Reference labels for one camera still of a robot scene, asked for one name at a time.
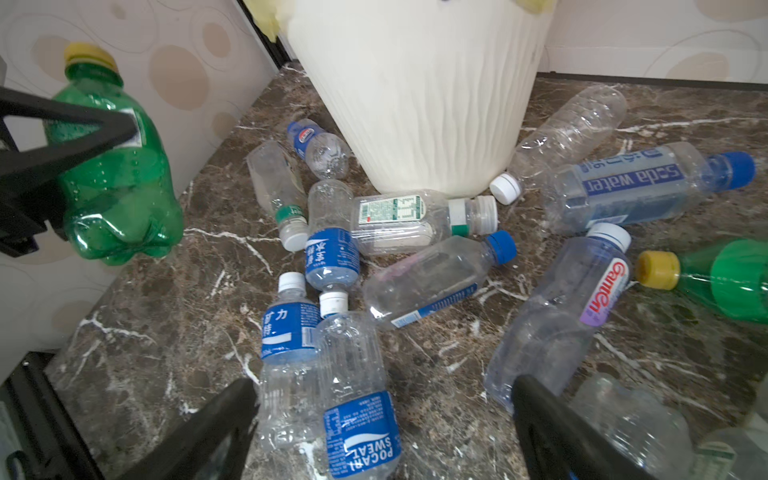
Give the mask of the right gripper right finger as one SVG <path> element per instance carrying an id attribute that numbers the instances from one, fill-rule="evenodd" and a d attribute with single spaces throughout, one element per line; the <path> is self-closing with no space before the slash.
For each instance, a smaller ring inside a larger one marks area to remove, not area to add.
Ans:
<path id="1" fill-rule="evenodd" d="M 512 387 L 513 419 L 531 479 L 650 479 L 531 375 Z"/>

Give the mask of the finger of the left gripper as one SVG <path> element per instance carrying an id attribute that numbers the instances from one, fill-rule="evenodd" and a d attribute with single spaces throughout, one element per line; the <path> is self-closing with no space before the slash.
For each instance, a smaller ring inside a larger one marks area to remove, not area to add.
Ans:
<path id="1" fill-rule="evenodd" d="M 85 136 L 26 151 L 1 152 L 1 198 L 12 199 L 134 137 L 132 117 L 115 111 L 44 99 L 3 87 L 1 116 L 94 126 Z"/>

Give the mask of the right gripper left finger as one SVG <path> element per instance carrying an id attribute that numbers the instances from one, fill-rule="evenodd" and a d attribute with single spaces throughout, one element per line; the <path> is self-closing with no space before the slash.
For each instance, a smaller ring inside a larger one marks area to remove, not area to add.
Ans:
<path id="1" fill-rule="evenodd" d="M 241 478 L 259 406 L 252 380 L 232 382 L 121 477 Z"/>

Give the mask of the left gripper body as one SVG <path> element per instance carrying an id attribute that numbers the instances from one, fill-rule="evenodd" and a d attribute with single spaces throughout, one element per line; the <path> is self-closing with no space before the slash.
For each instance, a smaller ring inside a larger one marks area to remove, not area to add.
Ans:
<path id="1" fill-rule="evenodd" d="M 55 180 L 20 194 L 1 191 L 1 252 L 18 258 L 37 252 L 35 236 L 52 231 L 63 241 L 64 194 Z"/>

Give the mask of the clear bottle green white label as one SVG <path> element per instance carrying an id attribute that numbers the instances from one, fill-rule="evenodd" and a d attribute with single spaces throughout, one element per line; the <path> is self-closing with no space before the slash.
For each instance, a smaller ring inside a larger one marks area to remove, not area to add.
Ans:
<path id="1" fill-rule="evenodd" d="M 497 231 L 492 196 L 449 198 L 435 190 L 356 197 L 351 235 L 364 256 L 412 254 L 452 236 Z"/>

